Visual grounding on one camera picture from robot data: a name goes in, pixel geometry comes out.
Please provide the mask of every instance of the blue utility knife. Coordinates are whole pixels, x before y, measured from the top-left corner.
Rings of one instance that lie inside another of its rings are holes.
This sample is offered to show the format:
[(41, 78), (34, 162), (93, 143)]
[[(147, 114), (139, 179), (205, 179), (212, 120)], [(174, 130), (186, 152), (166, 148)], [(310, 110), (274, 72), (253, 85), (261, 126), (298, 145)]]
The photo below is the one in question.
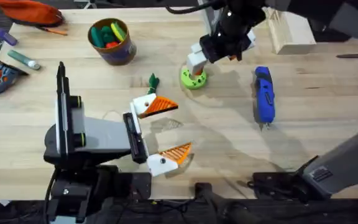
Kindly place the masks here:
[(257, 67), (255, 74), (255, 89), (259, 122), (266, 124), (267, 128), (269, 128), (270, 123), (273, 122), (275, 117), (272, 76), (270, 75), (269, 68), (267, 67)]

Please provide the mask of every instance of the white plastic piece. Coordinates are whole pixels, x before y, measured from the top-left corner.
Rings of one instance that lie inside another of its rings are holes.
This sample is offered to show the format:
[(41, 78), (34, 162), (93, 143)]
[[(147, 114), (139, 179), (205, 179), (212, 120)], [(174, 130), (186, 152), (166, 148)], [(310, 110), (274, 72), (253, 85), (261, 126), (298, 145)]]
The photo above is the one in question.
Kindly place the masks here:
[(187, 55), (186, 67), (190, 72), (190, 75), (200, 71), (206, 65), (208, 60), (206, 59), (203, 49), (200, 44), (193, 44), (191, 46), (191, 51), (189, 55)]
[(254, 34), (254, 31), (250, 30), (249, 33), (247, 34), (248, 38), (251, 40), (251, 44), (249, 45), (249, 47), (247, 48), (247, 50), (255, 47), (255, 40), (256, 40), (256, 36)]
[(147, 108), (152, 104), (156, 99), (157, 95), (155, 93), (144, 95), (133, 100), (135, 106), (136, 115), (146, 112)]
[(160, 154), (149, 156), (147, 158), (147, 166), (153, 177), (173, 171), (179, 167), (175, 161), (165, 158)]
[(132, 119), (134, 120), (136, 133), (142, 134), (142, 130), (140, 128), (139, 119), (137, 117), (135, 105), (134, 105), (134, 103), (130, 103), (129, 106), (131, 107), (131, 114), (132, 114)]
[(203, 49), (201, 48), (200, 43), (195, 43), (195, 44), (193, 44), (190, 48), (191, 48), (191, 52), (193, 52), (193, 53), (197, 53), (197, 52), (200, 52), (200, 51), (203, 50)]
[(60, 154), (60, 130), (59, 130), (59, 112), (57, 98), (55, 100), (55, 129), (56, 129), (56, 150)]

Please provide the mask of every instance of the black cable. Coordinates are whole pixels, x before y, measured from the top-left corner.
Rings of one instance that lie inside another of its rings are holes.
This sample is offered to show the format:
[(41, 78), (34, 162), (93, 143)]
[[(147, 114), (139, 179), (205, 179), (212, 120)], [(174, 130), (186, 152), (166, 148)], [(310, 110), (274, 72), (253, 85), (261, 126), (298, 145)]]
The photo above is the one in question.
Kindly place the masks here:
[(53, 171), (52, 176), (50, 177), (49, 180), (49, 184), (48, 184), (48, 188), (47, 188), (47, 192), (45, 194), (45, 199), (44, 199), (44, 212), (42, 214), (43, 216), (43, 220), (44, 220), (44, 224), (49, 224), (49, 219), (48, 219), (48, 215), (47, 215), (47, 210), (48, 210), (48, 203), (49, 203), (49, 195), (50, 195), (50, 191), (52, 189), (52, 185), (56, 180), (57, 175), (60, 173), (60, 169), (57, 169), (55, 167), (55, 170)]
[(175, 10), (175, 9), (172, 9), (171, 7), (169, 7), (169, 6), (165, 6), (165, 8), (167, 9), (168, 12), (170, 12), (172, 14), (176, 14), (176, 15), (177, 14), (188, 14), (188, 13), (196, 12), (196, 11), (211, 7), (214, 4), (217, 4), (218, 2), (219, 2), (219, 0), (210, 1), (210, 2), (204, 3), (204, 4), (199, 5), (199, 6), (191, 7), (191, 8), (188, 8), (188, 9), (182, 9), (182, 10)]
[(194, 202), (196, 199), (191, 199), (183, 204), (180, 204), (178, 206), (171, 206), (169, 209), (166, 209), (164, 211), (161, 211), (161, 212), (148, 212), (148, 211), (137, 211), (137, 210), (134, 210), (132, 208), (127, 208), (129, 211), (133, 212), (133, 213), (136, 213), (136, 214), (151, 214), (151, 215), (161, 215), (163, 213), (167, 213), (167, 212), (170, 212), (172, 210), (179, 210), (181, 209), (182, 207), (187, 207), (188, 204)]
[(122, 215), (123, 215), (124, 212), (127, 210), (129, 204), (130, 204), (130, 202), (128, 202), (126, 205), (124, 205), (124, 206), (122, 207), (121, 213), (120, 213), (119, 216), (118, 216), (118, 219), (117, 219), (117, 221), (116, 221), (116, 224), (118, 224), (119, 221), (121, 220)]
[(164, 204), (164, 203), (162, 204), (162, 206), (175, 209), (176, 211), (178, 211), (178, 212), (180, 213), (180, 216), (181, 216), (181, 218), (183, 219), (183, 222), (184, 222), (185, 224), (190, 224), (189, 221), (188, 221), (188, 220), (186, 219), (186, 217), (185, 217), (185, 213), (186, 213), (187, 210), (188, 210), (188, 204), (186, 204), (185, 206), (180, 207), (180, 208), (174, 208), (173, 206), (168, 205), (168, 204)]

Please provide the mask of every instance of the brown pencil cup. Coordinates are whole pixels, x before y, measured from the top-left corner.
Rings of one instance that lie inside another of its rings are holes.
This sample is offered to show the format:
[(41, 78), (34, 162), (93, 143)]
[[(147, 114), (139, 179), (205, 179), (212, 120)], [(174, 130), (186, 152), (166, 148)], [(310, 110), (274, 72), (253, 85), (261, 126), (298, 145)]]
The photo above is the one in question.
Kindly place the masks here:
[[(119, 43), (115, 47), (111, 48), (100, 48), (93, 44), (92, 35), (91, 35), (91, 28), (95, 27), (99, 30), (102, 29), (104, 26), (111, 27), (111, 23), (117, 22), (119, 27), (126, 32), (125, 39)], [(129, 35), (127, 25), (119, 19), (109, 18), (109, 19), (102, 19), (98, 22), (95, 22), (88, 31), (88, 40), (91, 43), (92, 47), (102, 56), (102, 58), (107, 61), (110, 65), (126, 65), (128, 64), (136, 54), (136, 46), (131, 41), (131, 37)]]

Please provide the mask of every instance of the wooden tabletop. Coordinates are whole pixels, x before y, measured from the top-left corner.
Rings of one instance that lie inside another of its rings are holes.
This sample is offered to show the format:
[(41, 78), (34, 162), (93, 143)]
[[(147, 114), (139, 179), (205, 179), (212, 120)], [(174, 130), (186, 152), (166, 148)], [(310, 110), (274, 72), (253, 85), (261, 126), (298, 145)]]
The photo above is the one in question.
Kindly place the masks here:
[[(158, 95), (179, 109), (141, 120), (151, 151), (191, 141), (191, 159), (168, 175), (152, 179), (152, 198), (189, 198), (195, 182), (210, 182), (224, 197), (254, 198), (243, 187), (253, 172), (295, 170), (358, 132), (358, 59), (336, 54), (358, 52), (358, 40), (318, 44), (308, 55), (272, 53), (266, 23), (254, 30), (256, 47), (243, 61), (222, 59), (208, 65), (208, 84), (184, 90), (179, 72), (194, 44), (205, 34), (199, 13), (176, 16), (165, 9), (63, 10), (68, 36), (14, 24), (19, 45), (4, 44), (0, 60), (30, 73), (0, 95), (0, 199), (43, 199), (53, 166), (44, 162), (44, 136), (54, 123), (56, 73), (66, 65), (73, 95), (86, 115), (120, 120), (131, 99), (147, 93), (149, 76), (161, 80)], [(91, 47), (92, 23), (116, 17), (129, 28), (137, 55), (112, 67)], [(7, 56), (10, 49), (42, 65), (33, 71)], [(276, 118), (270, 130), (254, 121), (252, 72), (268, 66), (273, 77)], [(123, 171), (146, 171), (130, 156), (112, 161)], [(358, 186), (335, 197), (358, 198)]]

